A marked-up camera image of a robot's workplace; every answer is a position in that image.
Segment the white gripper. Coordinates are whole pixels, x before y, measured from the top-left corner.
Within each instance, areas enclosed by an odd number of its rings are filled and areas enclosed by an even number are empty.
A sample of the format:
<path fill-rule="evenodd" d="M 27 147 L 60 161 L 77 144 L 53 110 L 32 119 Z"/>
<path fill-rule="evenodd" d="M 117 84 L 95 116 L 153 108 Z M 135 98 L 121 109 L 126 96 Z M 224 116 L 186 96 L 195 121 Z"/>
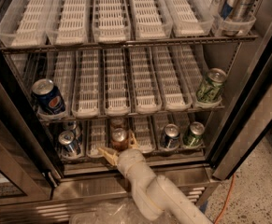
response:
<path fill-rule="evenodd" d="M 118 151 L 109 147 L 98 148 L 99 153 L 120 173 L 130 181 L 133 188 L 146 188 L 156 177 L 156 174 L 146 163 L 145 157 L 137 150 L 138 142 L 133 132 L 129 132 L 128 147 L 120 155 Z"/>

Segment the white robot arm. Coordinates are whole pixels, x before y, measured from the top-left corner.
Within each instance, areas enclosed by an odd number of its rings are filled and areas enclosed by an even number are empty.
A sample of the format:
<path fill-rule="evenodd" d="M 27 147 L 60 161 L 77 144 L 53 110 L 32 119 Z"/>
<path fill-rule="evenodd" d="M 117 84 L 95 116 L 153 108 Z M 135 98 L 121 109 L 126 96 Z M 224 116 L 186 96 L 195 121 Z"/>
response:
<path fill-rule="evenodd" d="M 130 182 L 132 198 L 146 219 L 154 221 L 169 211 L 180 224 L 212 224 L 169 178 L 153 172 L 139 150 L 128 148 L 121 153 L 109 147 L 98 150 Z"/>

